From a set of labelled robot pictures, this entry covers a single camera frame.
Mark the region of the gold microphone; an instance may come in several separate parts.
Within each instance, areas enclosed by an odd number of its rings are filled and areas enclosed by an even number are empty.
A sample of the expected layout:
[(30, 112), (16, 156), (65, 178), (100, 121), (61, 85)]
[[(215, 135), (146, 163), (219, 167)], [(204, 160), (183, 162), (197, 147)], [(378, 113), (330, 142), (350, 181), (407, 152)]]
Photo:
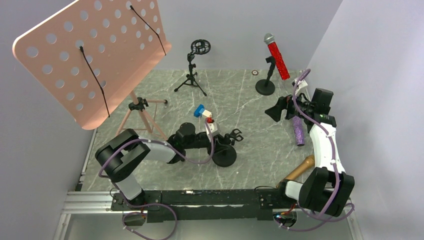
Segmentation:
[(296, 180), (304, 172), (306, 172), (308, 169), (310, 169), (310, 168), (312, 168), (314, 166), (315, 166), (315, 157), (314, 157), (314, 155), (307, 156), (300, 165), (298, 165), (294, 170), (292, 170), (275, 187), (278, 188), (283, 183), (283, 180), (290, 180), (290, 181)]

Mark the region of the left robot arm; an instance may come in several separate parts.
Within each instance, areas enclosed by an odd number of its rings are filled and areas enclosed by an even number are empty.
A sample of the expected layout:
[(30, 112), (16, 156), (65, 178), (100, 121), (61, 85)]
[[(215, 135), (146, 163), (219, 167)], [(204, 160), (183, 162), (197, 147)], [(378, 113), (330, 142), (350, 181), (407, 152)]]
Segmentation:
[(243, 139), (238, 128), (221, 135), (215, 121), (206, 121), (202, 132), (196, 132), (192, 123), (185, 122), (166, 141), (140, 138), (129, 128), (99, 148), (95, 158), (101, 165), (99, 176), (108, 178), (132, 204), (139, 204), (144, 201), (145, 192), (133, 172), (143, 160), (166, 164), (213, 161), (225, 168), (235, 163), (234, 144)]

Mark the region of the red glitter microphone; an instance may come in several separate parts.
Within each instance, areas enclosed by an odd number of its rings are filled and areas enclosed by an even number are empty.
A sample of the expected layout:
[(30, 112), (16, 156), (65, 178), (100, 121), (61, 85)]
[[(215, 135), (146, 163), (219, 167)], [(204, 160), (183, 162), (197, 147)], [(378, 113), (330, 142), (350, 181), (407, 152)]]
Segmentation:
[(277, 43), (275, 42), (275, 37), (272, 33), (266, 33), (263, 38), (264, 43), (267, 45), (270, 54), (275, 59), (275, 64), (279, 75), (283, 81), (288, 80), (290, 78), (289, 71), (285, 65), (283, 60), (283, 56), (278, 48)]

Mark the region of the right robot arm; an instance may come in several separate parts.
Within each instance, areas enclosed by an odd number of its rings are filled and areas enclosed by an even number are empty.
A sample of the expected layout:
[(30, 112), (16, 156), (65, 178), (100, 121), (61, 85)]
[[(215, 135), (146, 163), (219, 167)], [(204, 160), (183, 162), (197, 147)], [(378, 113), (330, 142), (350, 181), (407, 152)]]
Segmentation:
[(284, 179), (279, 184), (280, 194), (296, 201), (300, 207), (317, 213), (318, 217), (338, 217), (347, 204), (355, 186), (355, 179), (342, 166), (336, 143), (336, 119), (330, 115), (334, 93), (316, 88), (311, 100), (301, 96), (279, 97), (277, 103), (264, 112), (275, 122), (301, 118), (312, 140), (314, 169), (304, 183)]

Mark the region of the black round mic stand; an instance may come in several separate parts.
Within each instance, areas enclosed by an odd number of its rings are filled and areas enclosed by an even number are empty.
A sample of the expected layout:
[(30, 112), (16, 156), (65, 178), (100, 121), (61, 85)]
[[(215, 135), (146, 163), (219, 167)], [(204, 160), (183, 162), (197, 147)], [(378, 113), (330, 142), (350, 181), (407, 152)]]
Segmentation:
[(266, 59), (266, 62), (270, 64), (269, 70), (267, 72), (266, 79), (261, 79), (257, 81), (255, 84), (255, 90), (263, 96), (270, 96), (275, 92), (275, 85), (271, 81), (271, 77), (274, 73), (274, 70), (276, 68), (276, 60), (273, 56), (269, 56)]
[(241, 142), (244, 139), (242, 132), (238, 128), (235, 128), (230, 133), (226, 133), (225, 135), (218, 134), (213, 138), (213, 162), (222, 168), (234, 164), (237, 159), (237, 152), (233, 146), (236, 142)]

